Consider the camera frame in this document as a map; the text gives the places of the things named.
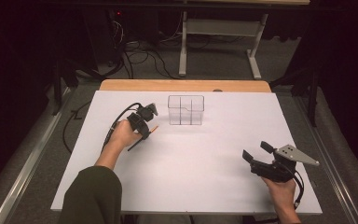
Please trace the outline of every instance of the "white table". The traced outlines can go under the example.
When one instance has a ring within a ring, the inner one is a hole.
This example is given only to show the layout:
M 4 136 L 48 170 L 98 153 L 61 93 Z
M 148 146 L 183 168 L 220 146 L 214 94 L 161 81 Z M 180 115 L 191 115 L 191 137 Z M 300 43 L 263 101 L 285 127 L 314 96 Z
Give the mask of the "white table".
M 170 125 L 169 95 L 205 97 L 202 125 Z M 155 103 L 158 128 L 130 152 L 123 150 L 115 172 L 123 186 L 123 213 L 269 214 L 274 213 L 264 182 L 250 172 L 245 149 L 256 160 L 273 159 L 260 142 L 274 147 L 295 145 L 274 93 L 186 91 L 97 91 L 75 149 L 58 188 L 52 210 L 61 210 L 63 196 L 77 173 L 100 155 L 116 116 L 128 105 Z M 299 214 L 321 214 L 304 166 Z

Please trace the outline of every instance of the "human hand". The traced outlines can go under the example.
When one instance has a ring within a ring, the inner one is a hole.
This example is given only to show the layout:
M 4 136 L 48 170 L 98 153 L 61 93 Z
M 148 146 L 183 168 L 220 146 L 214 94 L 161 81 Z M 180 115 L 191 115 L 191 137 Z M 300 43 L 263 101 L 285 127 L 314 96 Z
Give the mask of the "human hand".
M 98 160 L 95 162 L 97 166 L 105 166 L 109 169 L 115 168 L 118 156 L 124 147 L 128 147 L 136 140 L 142 138 L 140 133 L 135 133 L 126 119 L 119 121 L 109 138 L 109 142 L 103 147 Z
M 261 178 L 267 184 L 281 223 L 301 223 L 294 207 L 296 182 L 291 179 L 285 183 L 277 183 L 264 177 Z
M 131 124 L 127 119 L 118 121 L 116 127 L 110 136 L 109 142 L 105 147 L 109 147 L 114 144 L 116 147 L 123 149 L 132 145 L 135 141 L 142 138 L 140 133 L 135 133 L 132 130 Z

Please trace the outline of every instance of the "green sleeve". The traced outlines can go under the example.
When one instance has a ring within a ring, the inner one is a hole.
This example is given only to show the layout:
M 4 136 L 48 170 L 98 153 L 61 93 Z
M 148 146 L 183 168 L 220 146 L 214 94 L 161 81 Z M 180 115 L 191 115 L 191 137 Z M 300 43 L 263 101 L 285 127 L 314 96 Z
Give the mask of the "green sleeve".
M 77 175 L 63 200 L 60 224 L 120 221 L 121 183 L 104 166 L 92 166 Z

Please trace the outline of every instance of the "metal rail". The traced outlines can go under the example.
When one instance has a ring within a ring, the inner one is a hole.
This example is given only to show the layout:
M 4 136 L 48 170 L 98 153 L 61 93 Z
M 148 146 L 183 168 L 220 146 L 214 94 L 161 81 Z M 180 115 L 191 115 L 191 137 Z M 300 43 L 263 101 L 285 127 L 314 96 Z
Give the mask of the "metal rail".
M 16 207 L 16 205 L 18 204 L 21 198 L 21 195 L 26 190 L 34 174 L 34 171 L 36 170 L 37 164 L 40 162 L 42 158 L 45 145 L 47 144 L 49 138 L 51 137 L 51 134 L 53 133 L 55 127 L 57 126 L 57 123 L 62 115 L 62 111 L 67 106 L 72 95 L 73 95 L 73 91 L 70 91 L 69 88 L 66 88 L 65 92 L 63 93 L 64 102 L 61 111 L 59 111 L 57 115 L 52 118 L 45 133 L 43 134 L 39 142 L 36 144 L 36 146 L 33 148 L 30 156 L 28 157 L 28 160 L 23 165 L 20 174 L 18 175 L 16 181 L 11 187 L 10 192 L 8 193 L 8 195 L 6 196 L 4 202 L 0 207 L 0 224 L 7 222 L 8 218 L 13 213 L 13 208 Z
M 337 198 L 341 203 L 341 206 L 345 212 L 345 215 L 348 218 L 348 221 L 352 224 L 358 224 L 358 211 L 355 204 L 352 201 L 351 194 L 348 191 L 347 186 L 341 178 L 336 166 L 334 165 L 327 148 L 322 141 L 321 136 L 318 133 L 318 130 L 313 127 L 307 118 L 307 108 L 305 103 L 300 98 L 295 98 L 296 106 L 300 111 L 302 111 L 301 115 L 303 119 L 306 121 L 308 128 L 312 134 L 313 139 L 317 145 L 319 150 L 319 154 L 321 155 L 321 159 L 319 162 L 323 166 L 326 171 L 327 176 L 330 179 L 330 182 L 333 186 L 334 191 L 336 192 Z

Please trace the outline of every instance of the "clear plastic box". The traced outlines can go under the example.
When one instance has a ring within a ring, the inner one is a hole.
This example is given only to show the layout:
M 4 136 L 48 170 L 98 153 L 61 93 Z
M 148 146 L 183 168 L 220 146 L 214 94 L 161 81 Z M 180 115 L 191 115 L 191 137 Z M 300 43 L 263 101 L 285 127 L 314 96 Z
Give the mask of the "clear plastic box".
M 171 125 L 201 125 L 204 97 L 201 95 L 170 95 L 168 110 Z

